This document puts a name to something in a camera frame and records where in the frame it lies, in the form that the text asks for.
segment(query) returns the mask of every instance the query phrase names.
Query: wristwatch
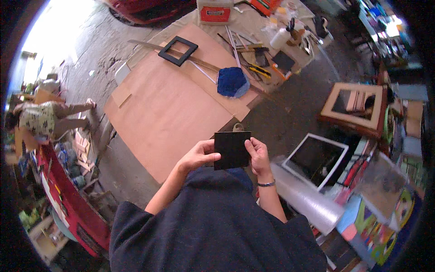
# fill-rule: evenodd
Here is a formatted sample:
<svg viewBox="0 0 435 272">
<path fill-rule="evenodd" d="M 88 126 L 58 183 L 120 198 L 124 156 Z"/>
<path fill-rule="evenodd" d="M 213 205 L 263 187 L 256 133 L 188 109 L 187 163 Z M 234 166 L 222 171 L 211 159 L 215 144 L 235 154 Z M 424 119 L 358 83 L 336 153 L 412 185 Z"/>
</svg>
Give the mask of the wristwatch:
<svg viewBox="0 0 435 272">
<path fill-rule="evenodd" d="M 260 187 L 269 187 L 269 186 L 274 186 L 275 185 L 275 179 L 273 180 L 273 182 L 269 182 L 269 183 L 258 183 L 257 185 Z"/>
</svg>

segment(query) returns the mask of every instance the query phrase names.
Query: white bottle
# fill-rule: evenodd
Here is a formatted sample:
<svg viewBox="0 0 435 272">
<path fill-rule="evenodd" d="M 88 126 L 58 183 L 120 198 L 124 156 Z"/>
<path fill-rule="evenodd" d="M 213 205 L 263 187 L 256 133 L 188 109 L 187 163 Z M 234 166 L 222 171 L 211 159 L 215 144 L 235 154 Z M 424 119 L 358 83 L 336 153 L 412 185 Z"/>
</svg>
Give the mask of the white bottle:
<svg viewBox="0 0 435 272">
<path fill-rule="evenodd" d="M 199 21 L 201 24 L 229 24 L 234 0 L 197 0 Z"/>
<path fill-rule="evenodd" d="M 271 46 L 277 50 L 281 49 L 290 38 L 290 28 L 288 26 L 281 28 L 271 40 Z"/>
</svg>

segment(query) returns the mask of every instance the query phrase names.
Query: blue sponge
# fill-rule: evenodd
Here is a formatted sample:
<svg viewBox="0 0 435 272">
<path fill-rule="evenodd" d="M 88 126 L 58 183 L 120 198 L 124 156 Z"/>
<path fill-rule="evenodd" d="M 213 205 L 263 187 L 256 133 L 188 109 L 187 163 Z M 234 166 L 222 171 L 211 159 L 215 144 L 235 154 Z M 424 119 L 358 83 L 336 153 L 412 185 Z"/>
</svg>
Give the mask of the blue sponge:
<svg viewBox="0 0 435 272">
<path fill-rule="evenodd" d="M 249 87 L 248 78 L 239 67 L 219 70 L 217 77 L 217 92 L 219 94 L 238 98 L 244 95 Z"/>
</svg>

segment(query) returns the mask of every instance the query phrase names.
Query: framed artwork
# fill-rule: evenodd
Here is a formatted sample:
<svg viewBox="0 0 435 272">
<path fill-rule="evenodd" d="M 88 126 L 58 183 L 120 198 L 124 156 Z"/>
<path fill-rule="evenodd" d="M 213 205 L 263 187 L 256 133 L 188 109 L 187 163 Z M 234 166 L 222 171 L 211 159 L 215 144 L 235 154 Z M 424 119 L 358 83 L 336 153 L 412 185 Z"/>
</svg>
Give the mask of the framed artwork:
<svg viewBox="0 0 435 272">
<path fill-rule="evenodd" d="M 349 146 L 308 133 L 282 167 L 320 191 L 343 160 Z"/>
<path fill-rule="evenodd" d="M 349 123 L 349 127 L 365 127 L 378 130 L 379 122 L 385 115 L 382 112 L 384 101 L 382 86 L 351 83 L 336 83 L 320 113 L 321 117 L 328 117 L 325 121 L 336 119 Z"/>
</svg>

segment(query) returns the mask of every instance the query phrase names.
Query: bubble wrap roll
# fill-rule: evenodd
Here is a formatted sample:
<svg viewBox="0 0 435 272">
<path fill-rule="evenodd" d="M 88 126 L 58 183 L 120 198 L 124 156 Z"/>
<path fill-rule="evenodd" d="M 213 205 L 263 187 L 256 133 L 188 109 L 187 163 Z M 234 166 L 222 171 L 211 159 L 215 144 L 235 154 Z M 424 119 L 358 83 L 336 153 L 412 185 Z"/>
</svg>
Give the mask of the bubble wrap roll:
<svg viewBox="0 0 435 272">
<path fill-rule="evenodd" d="M 344 214 L 343 207 L 278 165 L 271 163 L 271 169 L 278 194 L 296 211 L 305 215 L 321 233 L 330 233 Z"/>
</svg>

